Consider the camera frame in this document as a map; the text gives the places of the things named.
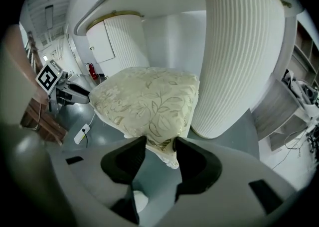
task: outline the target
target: red fire extinguisher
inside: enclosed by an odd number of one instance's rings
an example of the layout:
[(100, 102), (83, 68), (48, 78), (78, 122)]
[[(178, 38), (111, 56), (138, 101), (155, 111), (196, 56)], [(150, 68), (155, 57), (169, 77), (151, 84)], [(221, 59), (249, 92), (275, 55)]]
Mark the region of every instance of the red fire extinguisher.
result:
[(94, 80), (98, 79), (98, 76), (97, 76), (96, 73), (95, 73), (95, 70), (94, 70), (94, 67), (93, 67), (93, 64), (92, 64), (92, 63), (87, 63), (87, 64), (86, 64), (86, 68), (87, 68), (87, 70), (90, 72), (90, 74), (91, 74), (91, 76), (92, 76), (92, 78), (93, 78)]

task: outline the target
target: pleated white column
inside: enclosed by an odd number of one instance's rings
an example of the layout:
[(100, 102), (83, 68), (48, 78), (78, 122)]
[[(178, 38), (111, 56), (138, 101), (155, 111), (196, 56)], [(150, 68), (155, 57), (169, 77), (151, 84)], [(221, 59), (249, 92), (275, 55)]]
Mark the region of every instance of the pleated white column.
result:
[(117, 72), (129, 67), (149, 67), (146, 41), (138, 15), (118, 15), (104, 20), (105, 28), (118, 59)]
[(206, 0), (207, 27), (199, 100), (192, 120), (215, 138), (254, 102), (274, 69), (285, 17), (280, 0)]

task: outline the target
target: gray floor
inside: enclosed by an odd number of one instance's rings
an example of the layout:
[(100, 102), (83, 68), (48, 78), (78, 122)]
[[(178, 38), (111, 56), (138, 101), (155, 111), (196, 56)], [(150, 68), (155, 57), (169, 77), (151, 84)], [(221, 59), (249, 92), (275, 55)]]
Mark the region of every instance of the gray floor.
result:
[[(81, 83), (90, 89), (90, 81)], [(63, 151), (86, 147), (86, 138), (79, 145), (75, 144), (73, 139), (83, 125), (90, 122), (93, 114), (94, 111), (89, 104), (63, 107), (58, 116), (58, 121), (68, 130), (62, 145)], [(87, 134), (88, 147), (107, 145), (124, 139), (120, 131), (104, 124), (97, 116), (94, 117), (90, 127), (91, 130)], [(249, 110), (218, 138), (203, 139), (192, 130), (189, 131), (188, 137), (241, 150), (259, 159), (257, 132)], [(179, 183), (181, 183), (179, 169), (168, 168), (155, 154), (146, 150), (146, 158), (133, 181), (133, 188), (143, 191), (149, 198), (147, 207), (139, 214), (141, 226), (154, 226), (174, 206), (175, 190)]]

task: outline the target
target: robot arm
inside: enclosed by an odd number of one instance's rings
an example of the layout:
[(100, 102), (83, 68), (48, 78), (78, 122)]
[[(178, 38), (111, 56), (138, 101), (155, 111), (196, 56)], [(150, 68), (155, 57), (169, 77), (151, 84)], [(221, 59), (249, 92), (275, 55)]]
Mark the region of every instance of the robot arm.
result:
[(54, 61), (48, 61), (36, 77), (38, 84), (45, 90), (49, 98), (49, 111), (56, 116), (61, 106), (74, 103), (88, 104), (89, 91), (70, 81), (67, 72)]

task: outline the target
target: floral patterned pillow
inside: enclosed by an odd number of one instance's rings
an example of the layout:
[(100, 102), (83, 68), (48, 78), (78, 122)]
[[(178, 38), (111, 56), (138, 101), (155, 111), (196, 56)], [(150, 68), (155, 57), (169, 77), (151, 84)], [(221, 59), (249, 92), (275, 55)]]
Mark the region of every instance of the floral patterned pillow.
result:
[(178, 167), (172, 141), (186, 137), (198, 99), (199, 79), (166, 68), (124, 69), (90, 93), (90, 104), (126, 137), (147, 137), (147, 148)]

